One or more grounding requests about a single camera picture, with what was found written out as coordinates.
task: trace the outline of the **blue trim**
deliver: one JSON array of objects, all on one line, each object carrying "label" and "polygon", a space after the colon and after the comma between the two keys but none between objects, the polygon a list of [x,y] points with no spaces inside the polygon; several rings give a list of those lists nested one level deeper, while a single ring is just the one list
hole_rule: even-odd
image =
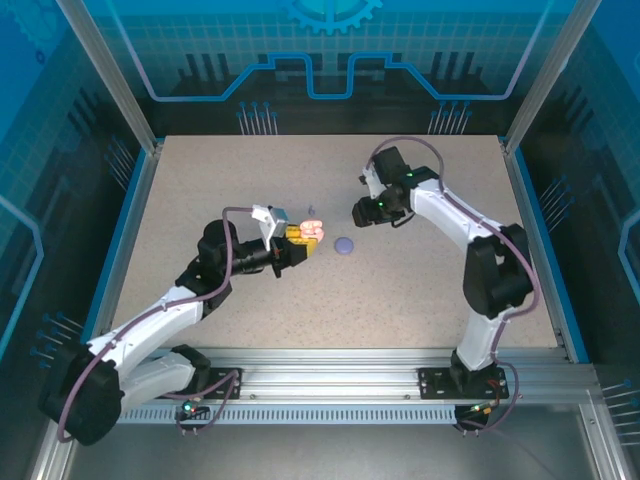
[{"label": "blue trim", "polygon": [[244,81],[251,76],[253,72],[257,71],[269,71],[276,70],[276,61],[277,60],[303,60],[305,63],[305,72],[306,72],[306,80],[307,80],[307,94],[309,98],[313,100],[348,100],[353,95],[355,77],[356,77],[356,69],[355,64],[359,59],[381,59],[384,60],[384,68],[386,69],[395,69],[395,70],[405,70],[409,73],[413,78],[424,88],[431,96],[433,96],[436,100],[487,100],[487,101],[501,101],[506,100],[511,96],[511,93],[515,89],[516,83],[520,78],[520,74],[524,69],[527,60],[529,59],[529,55],[533,50],[534,45],[538,40],[538,36],[542,31],[543,26],[546,23],[547,17],[553,7],[555,0],[547,0],[546,7],[544,11],[541,13],[540,18],[538,19],[538,23],[536,25],[527,46],[522,53],[522,57],[518,62],[518,65],[511,77],[509,85],[507,86],[507,90],[502,94],[447,94],[447,93],[439,93],[429,81],[424,78],[424,76],[420,73],[420,71],[416,68],[415,65],[409,62],[396,62],[393,59],[393,52],[386,51],[374,51],[374,52],[357,52],[351,54],[349,56],[349,60],[347,61],[347,85],[346,91],[344,93],[316,93],[314,86],[314,72],[313,72],[313,62],[311,57],[304,52],[275,52],[275,53],[267,53],[267,63],[258,63],[251,64],[244,71],[238,75],[238,77],[227,87],[227,89],[221,95],[193,95],[193,96],[160,96],[158,95],[153,86],[151,85],[151,80],[147,73],[144,70],[142,65],[142,61],[140,57],[136,53],[135,48],[133,47],[133,42],[129,38],[129,35],[122,23],[122,20],[116,10],[116,7],[113,3],[113,0],[105,0],[105,3],[113,17],[113,20],[122,36],[122,40],[124,41],[129,54],[131,55],[131,59],[140,74],[140,78],[142,83],[144,84],[147,93],[149,96],[155,100],[156,102],[224,102],[226,101],[239,87],[244,83]]},{"label": "blue trim", "polygon": [[620,232],[620,241],[618,243],[618,258],[624,269],[624,273],[629,280],[629,285],[633,290],[633,294],[636,296],[636,301],[640,303],[640,283],[638,278],[631,267],[629,257],[627,257],[627,243],[629,243],[629,233],[633,226],[640,221],[640,209],[631,213],[622,224],[622,230]]},{"label": "blue trim", "polygon": [[569,299],[569,292],[567,292],[567,287],[564,284],[562,272],[560,272],[560,266],[558,265],[558,259],[556,258],[555,251],[553,250],[553,245],[551,244],[551,237],[549,236],[549,232],[547,231],[547,227],[544,223],[544,217],[542,216],[542,210],[538,203],[538,197],[533,188],[533,183],[529,176],[529,170],[527,169],[527,165],[525,164],[524,156],[522,155],[520,148],[516,149],[515,158],[518,163],[518,168],[520,169],[520,174],[522,175],[522,183],[524,184],[528,201],[531,204],[531,209],[533,210],[533,218],[538,226],[538,230],[540,231],[543,253],[547,256],[547,260],[549,261],[551,276],[553,277],[556,290],[558,291],[560,305],[562,306],[562,310],[567,321],[567,328],[569,329],[569,336],[571,337],[569,341],[573,344],[578,362],[589,363],[589,355],[587,354],[587,349],[582,341],[580,327],[578,327],[578,321],[576,320],[573,307],[571,306],[571,300]]},{"label": "blue trim", "polygon": [[27,298],[29,297],[29,293],[31,292],[31,287],[33,287],[33,283],[36,281],[36,276],[38,275],[38,271],[40,270],[40,266],[42,265],[42,261],[44,260],[42,235],[40,234],[40,227],[38,226],[37,222],[33,218],[31,218],[30,215],[23,212],[13,203],[11,203],[7,198],[0,195],[0,208],[2,207],[6,208],[9,213],[16,217],[16,219],[20,223],[31,230],[33,243],[36,247],[36,258],[33,261],[33,264],[31,264],[29,275],[27,275],[27,278],[24,281],[24,285],[22,286],[22,290],[20,291],[18,300],[13,307],[13,311],[11,312],[11,316],[9,317],[7,326],[2,333],[2,337],[0,337],[0,361],[2,361],[4,352],[9,346],[9,340],[11,340],[11,336],[13,335],[16,325],[18,324],[18,320],[20,319],[20,315],[22,314],[22,310],[24,309],[24,305],[27,302]]},{"label": "blue trim", "polygon": [[102,273],[100,273],[100,279],[98,280],[96,291],[93,294],[91,308],[89,309],[89,314],[87,315],[87,322],[84,325],[84,330],[82,331],[82,336],[80,337],[81,343],[86,343],[91,339],[91,334],[93,333],[93,329],[95,328],[96,322],[98,321],[98,310],[100,310],[102,298],[104,297],[104,292],[107,288],[107,282],[109,280],[109,277],[111,276],[111,271],[113,270],[116,253],[118,252],[118,247],[120,247],[120,241],[122,240],[124,225],[127,222],[127,218],[129,217],[131,202],[133,201],[133,196],[136,192],[136,189],[138,188],[138,182],[140,181],[140,174],[142,173],[142,167],[145,163],[145,156],[145,151],[140,149],[140,154],[138,155],[138,160],[136,161],[136,168],[134,168],[133,170],[131,181],[129,182],[129,188],[127,189],[127,194],[124,197],[124,202],[122,203],[122,209],[120,210],[118,223],[116,223],[116,229],[114,230],[113,236],[111,237],[111,244],[109,245],[107,257],[104,260]]}]

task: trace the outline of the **aluminum frame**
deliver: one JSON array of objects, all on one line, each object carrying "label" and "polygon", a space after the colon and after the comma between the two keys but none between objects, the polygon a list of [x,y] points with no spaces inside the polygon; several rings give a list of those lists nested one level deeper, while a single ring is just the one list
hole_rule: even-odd
[{"label": "aluminum frame", "polygon": [[580,405],[580,413],[601,480],[637,478],[620,445],[607,405],[590,401]]},{"label": "aluminum frame", "polygon": [[[243,369],[234,404],[473,405],[479,399],[421,400],[417,369],[448,367],[451,349],[199,349],[220,368]],[[158,350],[154,356],[164,355]],[[567,362],[564,349],[504,349],[516,365],[520,404],[602,402],[595,370]],[[507,381],[514,378],[505,369]]]},{"label": "aluminum frame", "polygon": [[564,70],[582,34],[591,23],[602,0],[577,0],[538,76],[527,92],[507,132],[507,153],[512,154],[529,130],[547,95]]},{"label": "aluminum frame", "polygon": [[111,322],[118,306],[118,298],[122,291],[124,279],[133,253],[133,247],[136,243],[136,236],[142,221],[142,214],[147,205],[149,192],[153,177],[158,167],[158,161],[162,154],[163,141],[158,142],[153,154],[147,153],[143,160],[142,171],[138,183],[134,185],[135,193],[131,200],[131,206],[127,214],[127,219],[122,230],[120,244],[116,251],[113,268],[109,274],[107,284],[105,286],[104,295],[100,302],[100,307],[96,315],[96,322],[91,332],[91,337],[96,337],[107,333],[111,328]]},{"label": "aluminum frame", "polygon": [[145,152],[153,154],[156,147],[156,137],[87,7],[82,0],[56,0],[56,2],[118,105],[138,143]]},{"label": "aluminum frame", "polygon": [[576,352],[576,346],[571,338],[571,332],[569,331],[569,324],[567,317],[562,307],[562,301],[558,294],[558,288],[556,281],[551,272],[551,264],[547,255],[545,255],[542,236],[538,223],[535,221],[533,213],[533,207],[528,199],[527,190],[524,184],[524,177],[515,159],[515,152],[504,152],[505,165],[507,167],[507,173],[511,179],[511,185],[513,187],[513,194],[518,204],[518,210],[520,210],[520,217],[522,218],[523,227],[529,236],[529,249],[531,250],[531,257],[533,263],[536,265],[538,277],[540,279],[540,286],[544,294],[545,301],[547,303],[547,309],[549,310],[549,317],[554,328],[560,331],[560,343],[567,350],[569,359],[572,362],[578,362],[578,354]]}]

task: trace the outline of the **metal rod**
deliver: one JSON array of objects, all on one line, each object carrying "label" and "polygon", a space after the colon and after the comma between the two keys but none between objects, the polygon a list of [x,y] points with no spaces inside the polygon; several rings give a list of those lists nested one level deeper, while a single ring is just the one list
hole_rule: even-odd
[{"label": "metal rod", "polygon": [[545,217],[545,223],[549,224],[549,220],[553,218],[559,210],[563,209],[567,205],[567,202],[564,200],[558,202],[558,205],[554,206],[550,212],[544,212],[542,215]]},{"label": "metal rod", "polygon": [[265,115],[267,117],[267,127],[269,127],[269,135],[273,135],[273,131],[271,130],[271,121],[269,120],[271,117],[269,115],[269,106],[271,105],[269,102],[263,102],[265,111],[267,112]]},{"label": "metal rod", "polygon": [[636,420],[635,422],[623,422],[623,423],[614,423],[614,427],[628,427],[630,425],[640,425],[640,421]]},{"label": "metal rod", "polygon": [[456,105],[458,105],[458,101],[454,100],[453,102],[451,102],[451,111],[449,112],[449,120],[447,120],[447,126],[444,129],[444,133],[447,133],[447,130],[449,129],[449,124],[451,123],[451,119],[453,118],[453,110],[456,108]]},{"label": "metal rod", "polygon": [[558,187],[562,185],[563,182],[564,182],[564,175],[563,175],[563,178],[558,180],[558,183],[556,183],[555,186],[550,191],[549,191],[549,188],[547,188],[547,190],[545,190],[545,193],[543,193],[538,197],[538,201],[540,202],[540,204],[548,201],[548,199],[551,198],[551,195],[553,194],[553,192],[555,192],[558,189]]},{"label": "metal rod", "polygon": [[467,123],[469,122],[469,118],[471,117],[471,112],[467,112],[467,114],[464,117],[464,123],[462,124],[462,128],[460,129],[460,131],[458,133],[460,133],[460,135],[464,134],[465,129],[467,128]]},{"label": "metal rod", "polygon": [[127,189],[126,186],[129,185],[129,176],[127,175],[127,172],[125,171],[124,167],[120,164],[120,162],[117,159],[109,163],[111,164],[111,169],[120,176],[120,179],[124,183],[124,189],[126,190]]},{"label": "metal rod", "polygon": [[111,169],[109,169],[109,173],[111,173],[111,176],[115,179],[116,182],[118,182],[118,185],[120,185],[122,189],[126,192],[127,182],[123,179],[122,173],[120,173],[116,168],[114,168],[113,165],[111,165]]},{"label": "metal rod", "polygon": [[249,135],[249,120],[247,120],[247,111],[244,107],[247,106],[245,102],[240,102],[240,108],[242,109],[242,116],[244,117],[244,125],[247,127],[247,135]]},{"label": "metal rod", "polygon": [[456,124],[460,123],[460,112],[453,112],[453,123],[451,124],[451,128],[449,129],[449,135],[453,135],[453,132],[456,130]]},{"label": "metal rod", "polygon": [[111,145],[109,145],[109,151],[111,152],[111,154],[113,155],[113,157],[116,159],[116,161],[120,164],[120,166],[122,167],[122,170],[124,172],[124,174],[127,176],[127,178],[131,178],[131,175],[133,175],[133,168],[131,168],[131,165],[129,165],[129,162],[127,161],[126,157],[124,157],[123,155],[121,155],[119,152],[116,152]]},{"label": "metal rod", "polygon": [[431,127],[433,126],[433,119],[436,118],[437,114],[438,112],[436,112],[435,110],[431,112],[431,120],[429,120],[429,128],[427,128],[427,133],[429,135],[431,135]]},{"label": "metal rod", "polygon": [[242,135],[246,135],[244,125],[242,124],[242,112],[236,112],[236,117],[238,117],[238,123],[240,124],[240,132]]},{"label": "metal rod", "polygon": [[258,115],[258,102],[251,102],[251,106],[253,107],[253,113],[255,115],[255,117],[253,117],[253,118],[256,119],[256,123],[258,124],[257,125],[258,134],[261,134],[262,132],[260,131],[260,120],[258,120],[260,118],[260,116]]},{"label": "metal rod", "polygon": [[601,0],[578,0],[558,34],[538,76],[529,89],[518,113],[507,132],[507,153],[516,151],[542,108],[551,88],[556,83],[569,57],[589,26]]},{"label": "metal rod", "polygon": [[549,184],[549,186],[545,189],[544,192],[542,192],[539,196],[538,196],[538,201],[541,201],[545,195],[547,194],[547,192],[549,190],[551,190],[551,187],[553,187],[554,185],[556,185],[558,182],[558,179],[554,178],[553,180],[551,180],[551,183]]},{"label": "metal rod", "polygon": [[71,325],[75,325],[76,327],[78,327],[80,330],[82,330],[84,327],[82,325],[80,325],[77,322],[74,322],[73,320],[71,320],[69,317],[65,316],[65,314],[63,312],[58,312],[56,313],[56,318],[58,320],[66,320],[67,322],[69,322]]},{"label": "metal rod", "polygon": [[262,122],[262,132],[263,132],[263,135],[269,135],[269,134],[267,133],[267,126],[266,126],[266,125],[265,125],[265,123],[264,123],[264,112],[260,112],[260,122]]},{"label": "metal rod", "polygon": [[253,123],[253,112],[249,112],[247,113],[247,117],[249,117],[249,125],[251,125],[251,134],[255,135],[256,134],[256,129]]},{"label": "metal rod", "polygon": [[614,415],[611,415],[611,417],[627,417],[629,415],[640,415],[640,410],[634,410],[633,412],[616,413]]},{"label": "metal rod", "polygon": [[575,197],[572,197],[572,198],[567,202],[567,204],[566,204],[564,207],[562,207],[562,209],[561,209],[559,212],[557,212],[556,214],[554,214],[553,218],[552,218],[552,219],[550,219],[550,220],[548,221],[548,223],[553,223],[553,222],[558,218],[558,216],[562,215],[562,214],[567,210],[567,208],[569,208],[573,203],[575,203],[575,200],[574,200],[574,199],[575,199]]},{"label": "metal rod", "polygon": [[442,127],[444,127],[444,122],[447,121],[447,117],[449,116],[448,111],[442,112],[442,120],[440,121],[440,129],[438,130],[438,135],[442,135]]},{"label": "metal rod", "polygon": [[612,385],[610,387],[605,387],[605,388],[602,389],[602,391],[603,392],[608,392],[609,390],[613,390],[615,388],[620,388],[620,387],[631,388],[631,380],[629,380],[628,378],[625,378],[622,383],[618,383],[617,385]]},{"label": "metal rod", "polygon": [[31,355],[32,357],[43,357],[43,358],[48,358],[49,360],[53,360],[53,357],[51,355],[42,353],[36,347],[31,347],[31,350],[29,350],[29,355]]},{"label": "metal rod", "polygon": [[444,106],[447,104],[447,102],[445,101],[440,101],[440,110],[438,110],[438,115],[436,116],[436,123],[434,125],[434,133],[435,130],[438,129],[438,122],[440,121],[440,114],[442,113],[442,109],[444,108]]},{"label": "metal rod", "polygon": [[278,135],[278,114],[276,112],[271,112],[271,118],[273,118],[273,131]]},{"label": "metal rod", "polygon": [[638,399],[634,397],[628,402],[616,403],[615,405],[607,405],[607,407],[609,407],[609,410],[611,410],[612,408],[627,407],[629,405],[631,405],[633,408],[638,408],[640,407],[640,401],[638,401]]},{"label": "metal rod", "polygon": [[118,105],[140,146],[150,154],[155,152],[156,137],[127,81],[113,58],[98,26],[80,0],[56,0],[69,25],[80,40],[91,63],[98,71],[107,90]]},{"label": "metal rod", "polygon": [[460,122],[462,122],[462,117],[464,117],[464,114],[466,113],[467,107],[469,105],[471,105],[471,102],[469,100],[467,100],[462,104],[462,113],[460,114],[460,118],[458,119],[458,127],[460,127]]},{"label": "metal rod", "polygon": [[56,339],[56,338],[53,338],[53,337],[51,337],[51,336],[47,335],[46,333],[44,333],[44,331],[43,331],[43,330],[38,330],[38,331],[36,332],[36,338],[37,338],[37,339],[44,338],[45,340],[49,340],[49,341],[51,341],[51,342],[55,342],[55,343],[57,343],[58,345],[62,345],[62,342],[61,342],[60,340],[58,340],[58,339]]},{"label": "metal rod", "polygon": [[118,145],[118,148],[120,149],[120,151],[129,159],[129,162],[131,163],[131,165],[135,165],[136,160],[131,156],[131,154],[129,153],[129,150],[124,148],[123,143],[120,140],[118,140],[118,138],[116,138],[115,135],[113,136],[113,139],[115,140],[116,145]]},{"label": "metal rod", "polygon": [[77,332],[76,330],[74,330],[74,329],[73,329],[73,328],[71,328],[71,327],[68,327],[67,325],[65,325],[65,324],[63,324],[63,323],[60,323],[60,322],[58,322],[58,321],[54,320],[54,319],[53,319],[53,318],[52,318],[48,313],[45,313],[45,314],[42,316],[42,321],[43,321],[44,323],[53,323],[54,325],[57,325],[58,327],[63,328],[63,329],[65,329],[65,330],[66,330],[66,331],[68,331],[68,332],[71,332],[71,333],[74,333],[74,334],[78,335],[78,332]]},{"label": "metal rod", "polygon": [[569,215],[567,215],[567,213],[565,213],[565,214],[564,214],[564,215],[563,215],[563,216],[562,216],[562,217],[561,217],[561,218],[560,218],[556,223],[554,223],[554,224],[553,224],[553,226],[551,226],[551,227],[549,228],[549,233],[553,232],[553,231],[556,229],[556,227],[557,227],[558,225],[560,225],[560,224],[561,224],[565,219],[567,219],[568,217],[569,217]]},{"label": "metal rod", "polygon": [[549,209],[553,208],[560,200],[562,200],[565,193],[566,190],[564,192],[560,192],[558,196],[555,197],[555,200],[549,201],[546,205],[543,205],[542,214],[544,215],[545,213],[549,213]]},{"label": "metal rod", "polygon": [[609,397],[605,397],[607,400],[611,400],[613,398],[626,397],[627,395],[633,395],[634,393],[640,393],[640,390],[629,390],[628,392],[618,393],[617,395],[611,395]]},{"label": "metal rod", "polygon": [[71,337],[66,333],[62,333],[60,330],[58,330],[58,327],[53,327],[51,329],[51,335],[57,335],[59,337],[64,338],[65,340],[71,340]]}]

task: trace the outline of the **glass panel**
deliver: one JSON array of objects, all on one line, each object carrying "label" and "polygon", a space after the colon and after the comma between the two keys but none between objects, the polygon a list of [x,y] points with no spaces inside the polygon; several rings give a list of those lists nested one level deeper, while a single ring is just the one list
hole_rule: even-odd
[{"label": "glass panel", "polygon": [[639,16],[602,2],[522,144],[587,351],[621,367],[605,385],[640,371]]},{"label": "glass panel", "polygon": [[0,10],[0,468],[23,478],[59,342],[91,305],[139,147],[53,0]]},{"label": "glass panel", "polygon": [[87,2],[159,135],[504,134],[573,4]]}]

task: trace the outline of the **floor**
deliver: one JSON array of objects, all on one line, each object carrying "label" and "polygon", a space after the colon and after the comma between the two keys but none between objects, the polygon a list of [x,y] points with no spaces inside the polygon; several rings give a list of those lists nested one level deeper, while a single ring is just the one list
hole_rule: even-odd
[{"label": "floor", "polygon": [[[256,348],[453,347],[469,307],[464,255],[428,221],[402,229],[353,225],[353,204],[368,191],[358,176],[382,135],[167,137],[129,264],[114,325],[160,298],[196,253],[204,226],[225,206],[274,205],[293,222],[312,206],[326,238],[281,279],[265,271],[234,277],[234,289],[206,321],[170,344]],[[520,223],[495,136],[424,137],[445,158],[446,183],[504,224]],[[398,145],[412,167],[436,162],[418,144]],[[240,240],[259,238],[257,222],[235,215]],[[355,243],[334,251],[341,236]],[[539,307],[511,325],[503,345],[556,346]]]},{"label": "floor", "polygon": [[69,480],[589,480],[593,461],[572,408],[518,407],[502,435],[451,426],[118,426],[78,447]]}]

